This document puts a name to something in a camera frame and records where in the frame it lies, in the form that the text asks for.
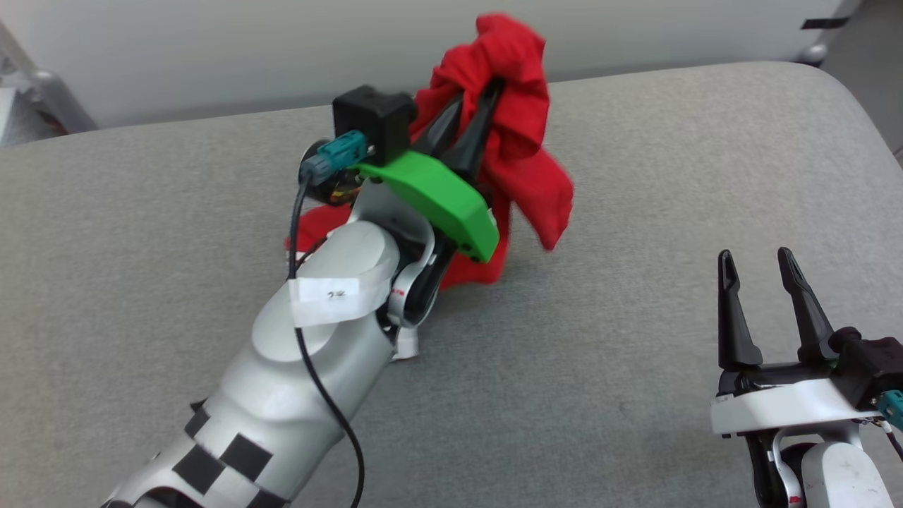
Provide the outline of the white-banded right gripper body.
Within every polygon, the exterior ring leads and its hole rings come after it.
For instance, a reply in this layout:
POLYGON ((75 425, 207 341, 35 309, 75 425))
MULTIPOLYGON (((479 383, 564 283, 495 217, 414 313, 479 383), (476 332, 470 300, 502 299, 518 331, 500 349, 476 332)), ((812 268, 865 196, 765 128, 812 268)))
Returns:
POLYGON ((829 364, 803 363, 722 372, 710 403, 710 427, 716 435, 733 435, 880 417, 874 408, 854 408, 831 372, 829 364))

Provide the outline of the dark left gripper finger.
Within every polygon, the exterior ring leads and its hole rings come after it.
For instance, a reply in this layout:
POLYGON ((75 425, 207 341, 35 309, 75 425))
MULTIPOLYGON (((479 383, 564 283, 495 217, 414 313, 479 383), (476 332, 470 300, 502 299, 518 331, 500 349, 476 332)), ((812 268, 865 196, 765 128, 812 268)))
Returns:
POLYGON ((441 157, 454 144, 460 126, 462 102, 461 95, 452 97, 442 112, 413 141, 413 151, 427 157, 441 157))
POLYGON ((494 112, 504 89, 501 78, 493 78, 487 84, 478 97, 471 121, 451 148, 451 170, 468 183, 477 182, 494 112))

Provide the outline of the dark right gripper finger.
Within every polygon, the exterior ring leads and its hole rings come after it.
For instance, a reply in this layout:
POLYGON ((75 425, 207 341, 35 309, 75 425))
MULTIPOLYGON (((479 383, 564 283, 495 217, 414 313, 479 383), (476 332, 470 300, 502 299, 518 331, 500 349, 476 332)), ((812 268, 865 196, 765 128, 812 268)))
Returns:
POLYGON ((783 287, 792 299, 799 331, 801 344, 797 349, 797 358, 801 363, 810 364, 836 361, 837 353, 829 345, 829 338, 833 335, 831 322, 792 250, 787 247, 778 248, 777 259, 783 287))
POLYGON ((718 255, 718 365, 722 369, 755 368, 763 355, 752 341, 739 299, 741 280, 731 251, 718 255))

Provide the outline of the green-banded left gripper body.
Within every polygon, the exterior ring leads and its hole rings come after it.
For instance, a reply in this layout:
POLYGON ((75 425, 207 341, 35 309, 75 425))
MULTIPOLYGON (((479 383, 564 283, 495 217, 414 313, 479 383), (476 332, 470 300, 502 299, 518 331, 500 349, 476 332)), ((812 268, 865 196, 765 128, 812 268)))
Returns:
POLYGON ((460 252, 477 263, 491 261, 500 233, 483 194, 443 161, 409 150, 385 165, 360 163, 367 191, 385 192, 375 209, 398 234, 423 246, 419 260, 394 280, 392 315, 426 315, 452 258, 460 252))

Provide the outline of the red Bulls 23 jersey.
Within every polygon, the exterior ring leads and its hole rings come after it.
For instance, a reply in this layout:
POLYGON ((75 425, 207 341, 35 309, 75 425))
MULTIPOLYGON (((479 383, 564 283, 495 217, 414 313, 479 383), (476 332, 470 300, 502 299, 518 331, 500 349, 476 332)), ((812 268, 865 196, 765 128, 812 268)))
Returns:
MULTIPOLYGON (((417 118, 410 125, 411 147, 423 129, 442 112, 449 100, 462 96, 460 126, 455 142, 471 121, 478 97, 493 80, 505 81, 499 98, 480 173, 471 183, 483 194, 500 233, 499 247, 490 262, 468 260, 458 252, 442 279, 439 290, 465 283, 493 284, 500 279, 509 253, 511 207, 519 207, 538 235, 545 250, 554 250, 568 227, 573 209, 574 184, 568 174, 543 147, 550 96, 544 74, 545 40, 527 25, 506 14, 483 14, 476 22, 473 42, 449 49, 432 72, 431 83, 411 95, 417 118)), ((452 169, 452 146, 435 157, 452 169)), ((304 178, 294 203, 290 234, 285 238, 289 277, 293 279, 304 258, 318 250, 331 231, 336 231, 361 212, 368 181, 356 165, 363 184, 352 205, 322 205, 305 195, 310 180, 322 183, 312 157, 303 162, 304 178)), ((423 246, 403 237, 402 251, 420 255, 423 246)))

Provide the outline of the black round left gripper motor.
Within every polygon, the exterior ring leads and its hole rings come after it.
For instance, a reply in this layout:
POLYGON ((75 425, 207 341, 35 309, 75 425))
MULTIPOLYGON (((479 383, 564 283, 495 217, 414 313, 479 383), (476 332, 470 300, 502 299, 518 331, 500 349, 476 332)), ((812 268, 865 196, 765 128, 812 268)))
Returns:
MULTIPOLYGON (((320 138, 307 148, 299 164, 298 183, 302 183, 304 178, 303 162, 318 155, 318 149, 329 142, 329 139, 320 138)), ((357 171, 339 171, 316 185, 310 180, 305 195, 322 205, 332 207, 352 205, 357 199, 362 184, 363 180, 357 171)))

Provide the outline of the grey fabric sofa cushion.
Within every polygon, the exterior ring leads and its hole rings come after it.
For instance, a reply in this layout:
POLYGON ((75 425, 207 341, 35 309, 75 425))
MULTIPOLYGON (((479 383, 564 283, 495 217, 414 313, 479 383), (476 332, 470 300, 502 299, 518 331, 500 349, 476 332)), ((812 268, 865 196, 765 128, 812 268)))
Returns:
MULTIPOLYGON (((903 170, 827 73, 784 62, 550 87, 575 183, 552 252, 443 293, 353 421, 363 508, 758 508, 712 434, 717 257, 766 361, 799 347, 777 249, 835 327, 903 341, 903 170)), ((0 508, 99 508, 212 394, 285 277, 328 107, 0 148, 0 508)))

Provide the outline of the grey metal frame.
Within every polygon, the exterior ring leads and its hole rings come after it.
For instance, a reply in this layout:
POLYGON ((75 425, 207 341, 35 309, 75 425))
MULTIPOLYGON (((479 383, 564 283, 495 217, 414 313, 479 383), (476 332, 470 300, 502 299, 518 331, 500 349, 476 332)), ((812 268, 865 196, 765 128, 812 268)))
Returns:
POLYGON ((98 128, 64 81, 35 64, 0 21, 0 147, 98 128))

